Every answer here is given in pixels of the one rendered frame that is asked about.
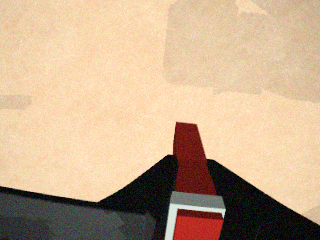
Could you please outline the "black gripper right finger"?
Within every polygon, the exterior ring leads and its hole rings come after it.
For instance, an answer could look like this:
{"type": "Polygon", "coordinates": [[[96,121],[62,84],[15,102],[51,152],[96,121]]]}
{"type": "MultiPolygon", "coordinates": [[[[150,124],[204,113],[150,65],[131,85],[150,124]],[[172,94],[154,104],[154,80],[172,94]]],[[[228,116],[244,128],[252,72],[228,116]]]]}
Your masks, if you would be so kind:
{"type": "Polygon", "coordinates": [[[219,240],[320,240],[320,224],[265,195],[216,160],[207,161],[225,205],[219,240]]]}

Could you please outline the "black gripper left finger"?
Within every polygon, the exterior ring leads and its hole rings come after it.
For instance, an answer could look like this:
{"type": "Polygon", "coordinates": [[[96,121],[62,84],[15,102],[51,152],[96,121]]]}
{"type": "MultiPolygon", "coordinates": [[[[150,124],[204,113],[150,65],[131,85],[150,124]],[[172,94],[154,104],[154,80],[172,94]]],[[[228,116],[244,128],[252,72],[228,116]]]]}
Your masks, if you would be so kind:
{"type": "Polygon", "coordinates": [[[0,187],[0,240],[164,240],[176,155],[104,200],[0,187]]]}

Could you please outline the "red peg with white band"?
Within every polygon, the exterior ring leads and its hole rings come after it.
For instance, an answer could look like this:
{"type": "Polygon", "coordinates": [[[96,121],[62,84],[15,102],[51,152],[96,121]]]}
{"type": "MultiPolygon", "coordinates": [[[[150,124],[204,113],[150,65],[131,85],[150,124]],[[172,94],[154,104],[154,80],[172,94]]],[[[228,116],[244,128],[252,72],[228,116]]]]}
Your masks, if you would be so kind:
{"type": "Polygon", "coordinates": [[[209,175],[197,124],[175,121],[172,155],[179,168],[164,240],[219,240],[225,205],[209,175]]]}

